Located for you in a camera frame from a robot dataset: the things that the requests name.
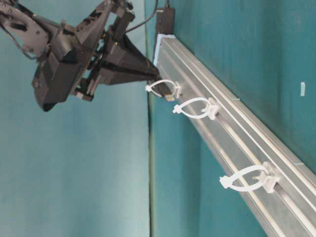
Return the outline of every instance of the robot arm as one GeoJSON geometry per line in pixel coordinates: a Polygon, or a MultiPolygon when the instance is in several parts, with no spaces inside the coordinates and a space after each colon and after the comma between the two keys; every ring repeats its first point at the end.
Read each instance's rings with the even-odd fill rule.
{"type": "MultiPolygon", "coordinates": [[[[103,0],[73,27],[35,15],[18,0],[0,0],[0,27],[29,59],[37,60],[32,85],[44,111],[66,101],[69,95],[92,101],[99,84],[160,79],[157,68],[125,33],[134,18],[133,6],[127,0],[103,0]],[[117,18],[105,31],[110,13],[117,18]],[[11,32],[21,39],[23,47],[11,32]],[[87,70],[89,76],[84,78],[87,70]]],[[[171,94],[165,84],[156,90],[165,96],[171,94]]]]}

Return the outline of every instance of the white cable tie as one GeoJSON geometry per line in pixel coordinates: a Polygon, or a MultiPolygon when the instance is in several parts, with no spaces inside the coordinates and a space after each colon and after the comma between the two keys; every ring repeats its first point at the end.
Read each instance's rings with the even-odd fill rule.
{"type": "Polygon", "coordinates": [[[223,177],[220,177],[219,181],[221,182],[221,184],[223,185],[223,187],[225,189],[231,188],[231,189],[238,191],[238,192],[250,192],[250,191],[254,191],[254,190],[259,189],[262,186],[264,186],[265,183],[267,182],[267,180],[270,178],[270,176],[268,176],[268,175],[269,175],[269,172],[268,172],[266,167],[264,167],[263,165],[253,165],[253,166],[250,166],[250,167],[247,167],[245,169],[238,171],[237,173],[235,173],[231,177],[228,177],[226,175],[223,177]],[[233,182],[235,180],[241,178],[245,174],[248,174],[250,172],[257,171],[257,170],[258,171],[261,170],[263,172],[261,172],[260,177],[255,177],[255,179],[258,179],[259,181],[257,183],[255,183],[254,185],[247,186],[247,187],[239,187],[239,186],[233,185],[233,182]]]}
{"type": "Polygon", "coordinates": [[[189,118],[192,118],[192,119],[202,119],[202,118],[205,118],[207,117],[210,112],[211,112],[211,108],[212,108],[212,105],[210,104],[209,100],[206,99],[206,98],[203,98],[203,97],[198,97],[198,98],[193,98],[191,100],[188,100],[186,102],[184,102],[183,104],[181,105],[176,105],[174,107],[174,110],[173,110],[173,113],[178,113],[178,114],[184,114],[185,116],[189,117],[189,118]],[[202,115],[190,115],[186,112],[184,112],[182,110],[183,107],[187,106],[188,104],[191,104],[191,103],[194,103],[194,102],[197,102],[197,101],[204,101],[207,103],[207,106],[205,109],[202,110],[202,112],[204,112],[204,114],[202,115]]]}
{"type": "Polygon", "coordinates": [[[151,85],[147,85],[147,86],[145,87],[145,90],[146,90],[147,92],[152,92],[154,95],[156,95],[156,96],[158,96],[158,97],[162,97],[162,95],[160,95],[159,93],[157,93],[157,92],[155,92],[155,91],[153,90],[153,87],[155,87],[156,85],[158,85],[158,84],[160,84],[160,83],[166,83],[166,82],[173,84],[173,93],[172,93],[172,96],[175,96],[176,99],[178,99],[178,98],[180,97],[180,94],[181,94],[181,87],[180,87],[180,85],[178,84],[178,82],[173,82],[173,81],[171,81],[171,80],[165,80],[165,79],[163,79],[163,80],[158,80],[158,81],[154,82],[154,83],[151,84],[151,85]]]}

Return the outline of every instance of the zip tie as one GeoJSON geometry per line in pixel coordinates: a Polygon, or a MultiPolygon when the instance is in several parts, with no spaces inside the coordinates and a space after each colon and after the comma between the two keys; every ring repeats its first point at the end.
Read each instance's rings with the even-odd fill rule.
{"type": "Polygon", "coordinates": [[[269,172],[268,172],[267,168],[264,167],[263,165],[253,165],[253,166],[250,166],[250,167],[247,167],[245,169],[238,171],[236,174],[232,175],[231,177],[227,177],[226,175],[223,177],[220,177],[219,181],[221,182],[221,184],[223,185],[223,187],[225,189],[231,188],[231,189],[236,190],[238,192],[250,192],[250,191],[254,191],[254,190],[259,189],[262,186],[264,186],[264,184],[267,181],[267,178],[269,177],[269,176],[267,176],[268,174],[269,174],[269,172]],[[251,186],[247,186],[247,187],[239,187],[239,186],[233,185],[233,182],[235,180],[241,178],[245,174],[248,174],[248,173],[256,171],[256,170],[262,170],[263,171],[262,173],[265,173],[265,176],[262,176],[262,178],[264,178],[264,177],[265,178],[261,179],[260,178],[261,175],[260,175],[260,177],[255,177],[255,179],[258,179],[259,181],[256,184],[251,185],[251,186]]]}
{"type": "Polygon", "coordinates": [[[213,98],[206,99],[203,97],[198,97],[198,98],[188,100],[187,102],[184,102],[181,105],[176,105],[174,107],[173,113],[174,114],[175,113],[178,113],[178,114],[183,113],[185,116],[192,118],[192,119],[203,119],[203,118],[208,116],[211,120],[215,120],[219,109],[220,109],[220,106],[215,102],[215,100],[213,98]],[[202,109],[202,112],[203,112],[202,115],[190,115],[182,110],[183,107],[185,107],[188,104],[191,104],[193,102],[196,102],[196,101],[204,101],[207,103],[206,108],[202,109]]]}
{"type": "Polygon", "coordinates": [[[207,116],[210,114],[210,112],[211,112],[211,104],[210,104],[209,100],[206,99],[206,98],[202,98],[202,97],[198,97],[198,98],[194,98],[194,99],[188,100],[188,101],[184,102],[184,103],[181,104],[181,105],[176,105],[176,106],[174,107],[174,110],[173,110],[173,113],[174,113],[174,114],[175,114],[175,113],[178,113],[178,114],[181,114],[181,113],[182,113],[182,114],[184,114],[185,116],[187,116],[187,117],[189,117],[189,118],[192,118],[192,119],[202,119],[202,118],[205,118],[205,117],[207,117],[207,116]],[[187,106],[188,104],[191,104],[191,103],[193,103],[193,102],[196,102],[196,101],[204,101],[204,102],[207,103],[206,108],[202,110],[202,112],[204,112],[204,114],[202,114],[202,115],[190,115],[190,114],[188,114],[188,113],[186,113],[186,112],[184,112],[184,111],[182,110],[183,107],[185,107],[185,106],[187,106]]]}
{"type": "Polygon", "coordinates": [[[171,81],[171,80],[165,80],[165,79],[163,79],[163,80],[158,80],[158,81],[154,82],[154,83],[151,84],[151,85],[147,85],[147,86],[145,87],[145,90],[146,90],[147,92],[152,92],[154,95],[156,95],[156,96],[158,96],[158,97],[162,97],[162,95],[160,95],[159,93],[157,93],[157,92],[155,92],[155,91],[153,90],[153,87],[156,86],[156,85],[158,85],[158,84],[160,84],[160,83],[164,83],[164,82],[168,82],[168,83],[173,84],[172,97],[175,96],[176,99],[178,99],[178,98],[180,97],[180,94],[181,94],[181,87],[180,87],[180,85],[178,84],[178,82],[173,82],[173,81],[171,81]]]}

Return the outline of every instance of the teal wall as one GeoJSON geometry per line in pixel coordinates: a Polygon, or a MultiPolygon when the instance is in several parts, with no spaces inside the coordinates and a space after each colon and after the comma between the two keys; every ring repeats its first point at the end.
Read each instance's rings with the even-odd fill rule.
{"type": "MultiPolygon", "coordinates": [[[[146,0],[147,15],[153,2],[146,0]]],[[[176,37],[316,172],[315,1],[170,3],[176,37]]],[[[150,57],[154,27],[147,25],[150,57]]],[[[154,236],[264,236],[240,196],[220,187],[224,171],[172,108],[151,98],[154,236]]]]}
{"type": "MultiPolygon", "coordinates": [[[[21,0],[77,24],[100,0],[21,0]]],[[[134,0],[137,18],[144,3],[134,0]]],[[[145,28],[131,37],[145,52],[145,28]]],[[[36,64],[0,33],[0,232],[4,237],[148,237],[148,111],[144,83],[101,86],[92,103],[35,102],[36,64]]]]}

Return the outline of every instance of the cable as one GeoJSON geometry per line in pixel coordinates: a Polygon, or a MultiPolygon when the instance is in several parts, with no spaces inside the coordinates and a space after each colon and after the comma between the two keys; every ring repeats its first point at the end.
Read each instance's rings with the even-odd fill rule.
{"type": "Polygon", "coordinates": [[[153,10],[152,14],[150,15],[150,17],[148,17],[145,21],[139,23],[138,25],[136,25],[136,26],[134,26],[134,27],[128,29],[128,30],[126,31],[126,33],[131,32],[131,31],[137,29],[138,27],[140,27],[140,26],[146,24],[147,22],[149,22],[149,21],[155,16],[156,11],[157,11],[157,8],[158,8],[158,0],[156,0],[154,10],[153,10]]]}
{"type": "Polygon", "coordinates": [[[14,36],[6,30],[6,28],[3,26],[3,24],[0,24],[0,27],[3,29],[4,32],[6,32],[6,34],[9,36],[9,38],[13,41],[13,43],[17,46],[17,48],[28,58],[31,60],[35,60],[37,59],[37,57],[32,57],[30,56],[25,50],[24,48],[21,47],[21,45],[19,44],[19,42],[14,38],[14,36]]]}

